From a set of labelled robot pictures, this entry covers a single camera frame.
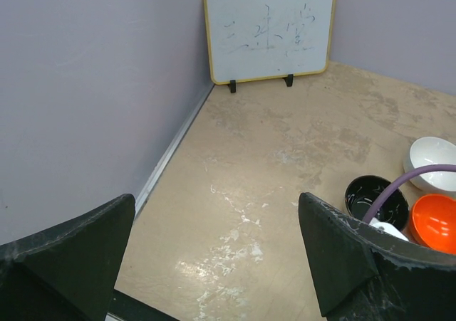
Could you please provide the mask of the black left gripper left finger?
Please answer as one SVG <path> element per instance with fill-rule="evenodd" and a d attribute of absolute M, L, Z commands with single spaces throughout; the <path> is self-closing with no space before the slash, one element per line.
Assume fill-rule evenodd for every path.
<path fill-rule="evenodd" d="M 1 319 L 104 320 L 134 218 L 123 194 L 1 245 Z"/>

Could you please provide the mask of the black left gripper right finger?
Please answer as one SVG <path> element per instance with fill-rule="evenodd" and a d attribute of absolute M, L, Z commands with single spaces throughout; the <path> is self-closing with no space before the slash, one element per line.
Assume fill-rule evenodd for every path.
<path fill-rule="evenodd" d="M 391 236 L 311 193 L 299 224 L 322 317 L 454 320 L 455 256 Z"/>

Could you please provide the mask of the black glossy bowl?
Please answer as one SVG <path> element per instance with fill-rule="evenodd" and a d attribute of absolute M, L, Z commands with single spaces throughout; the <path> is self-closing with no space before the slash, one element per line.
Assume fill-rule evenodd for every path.
<path fill-rule="evenodd" d="M 346 188 L 345 205 L 348 213 L 362 220 L 372 203 L 390 185 L 390 181 L 376 175 L 355 178 Z M 409 204 L 403 193 L 396 189 L 382 205 L 373 221 L 392 224 L 403 231 L 408 223 Z"/>

